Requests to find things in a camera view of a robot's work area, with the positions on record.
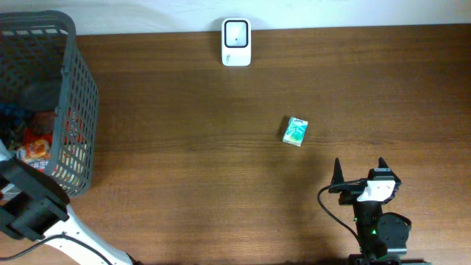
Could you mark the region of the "red Hacks candy bag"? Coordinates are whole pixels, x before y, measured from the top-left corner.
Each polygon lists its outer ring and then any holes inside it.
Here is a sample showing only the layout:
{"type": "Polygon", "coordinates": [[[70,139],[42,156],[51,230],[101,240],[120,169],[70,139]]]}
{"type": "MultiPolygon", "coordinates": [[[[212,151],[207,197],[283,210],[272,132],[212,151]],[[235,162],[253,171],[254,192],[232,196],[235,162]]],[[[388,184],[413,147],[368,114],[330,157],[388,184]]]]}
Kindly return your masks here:
{"type": "Polygon", "coordinates": [[[21,143],[30,144],[38,140],[45,140],[51,145],[55,118],[56,113],[54,111],[35,113],[26,123],[24,138],[21,143]]]}

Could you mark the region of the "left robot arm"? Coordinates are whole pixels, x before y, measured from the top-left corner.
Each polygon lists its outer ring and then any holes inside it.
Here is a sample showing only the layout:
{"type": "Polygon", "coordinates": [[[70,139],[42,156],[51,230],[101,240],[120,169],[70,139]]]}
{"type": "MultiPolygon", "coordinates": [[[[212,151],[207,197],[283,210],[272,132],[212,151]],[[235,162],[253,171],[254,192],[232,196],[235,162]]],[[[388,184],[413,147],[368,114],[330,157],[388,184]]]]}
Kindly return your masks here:
{"type": "Polygon", "coordinates": [[[43,245],[53,247],[83,265],[138,265],[140,261],[108,244],[84,225],[72,210],[70,198],[48,175],[1,152],[1,188],[20,190],[1,206],[1,232],[35,244],[1,261],[11,261],[43,245]]]}

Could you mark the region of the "green tissue pack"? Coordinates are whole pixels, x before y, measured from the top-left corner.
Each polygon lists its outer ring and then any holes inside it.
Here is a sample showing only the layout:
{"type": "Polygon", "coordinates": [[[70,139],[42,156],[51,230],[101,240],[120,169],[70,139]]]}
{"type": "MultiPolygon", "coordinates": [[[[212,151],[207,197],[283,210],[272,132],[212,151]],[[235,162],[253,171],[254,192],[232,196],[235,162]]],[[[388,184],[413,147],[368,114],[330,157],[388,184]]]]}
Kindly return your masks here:
{"type": "Polygon", "coordinates": [[[283,135],[282,141],[287,144],[302,146],[305,137],[305,131],[308,128],[308,122],[302,119],[291,117],[288,126],[283,135]]]}

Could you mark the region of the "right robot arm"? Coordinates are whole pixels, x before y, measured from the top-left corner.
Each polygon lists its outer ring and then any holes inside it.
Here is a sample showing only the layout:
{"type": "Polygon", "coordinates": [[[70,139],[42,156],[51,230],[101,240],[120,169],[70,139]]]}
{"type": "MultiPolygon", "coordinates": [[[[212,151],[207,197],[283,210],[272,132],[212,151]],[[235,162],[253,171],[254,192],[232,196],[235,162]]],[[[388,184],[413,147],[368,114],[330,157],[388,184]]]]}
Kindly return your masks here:
{"type": "Polygon", "coordinates": [[[378,166],[369,170],[366,178],[346,181],[339,159],[335,159],[330,185],[317,194],[319,206],[325,213],[345,227],[359,246],[359,254],[350,254],[348,264],[426,264],[420,259],[403,259],[412,221],[393,212],[384,212],[383,206],[391,202],[402,184],[383,158],[378,166]],[[339,195],[339,204],[353,208],[356,229],[353,230],[332,214],[322,203],[321,195],[328,191],[339,195]]]}

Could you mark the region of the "yellow chips bag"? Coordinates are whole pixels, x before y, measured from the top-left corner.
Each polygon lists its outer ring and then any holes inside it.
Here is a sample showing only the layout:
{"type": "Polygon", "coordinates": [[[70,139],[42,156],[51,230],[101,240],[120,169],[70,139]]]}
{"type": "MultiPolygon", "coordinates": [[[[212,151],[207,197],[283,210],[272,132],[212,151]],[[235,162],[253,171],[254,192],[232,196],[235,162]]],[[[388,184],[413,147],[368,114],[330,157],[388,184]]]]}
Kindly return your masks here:
{"type": "Polygon", "coordinates": [[[49,142],[44,139],[23,145],[16,150],[17,159],[44,172],[51,159],[49,142]]]}

